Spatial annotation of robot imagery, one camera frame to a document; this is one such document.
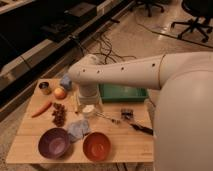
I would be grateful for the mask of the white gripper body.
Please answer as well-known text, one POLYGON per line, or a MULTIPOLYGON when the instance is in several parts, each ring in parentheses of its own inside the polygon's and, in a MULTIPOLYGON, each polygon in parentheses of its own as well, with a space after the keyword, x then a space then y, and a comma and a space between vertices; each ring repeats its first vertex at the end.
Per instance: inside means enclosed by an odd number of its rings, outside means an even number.
POLYGON ((79 84, 76 97, 79 111, 82 111, 87 105, 93 105, 97 110, 102 110, 102 102, 97 84, 79 84))

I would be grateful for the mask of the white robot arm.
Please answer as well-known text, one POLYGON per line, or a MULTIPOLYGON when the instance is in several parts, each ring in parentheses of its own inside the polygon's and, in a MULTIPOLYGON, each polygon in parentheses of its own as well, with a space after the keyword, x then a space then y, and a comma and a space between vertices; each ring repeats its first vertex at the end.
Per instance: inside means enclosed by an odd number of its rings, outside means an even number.
POLYGON ((100 65, 88 54, 68 70, 83 99, 102 83, 159 92, 153 171, 213 171, 213 52, 185 52, 100 65))

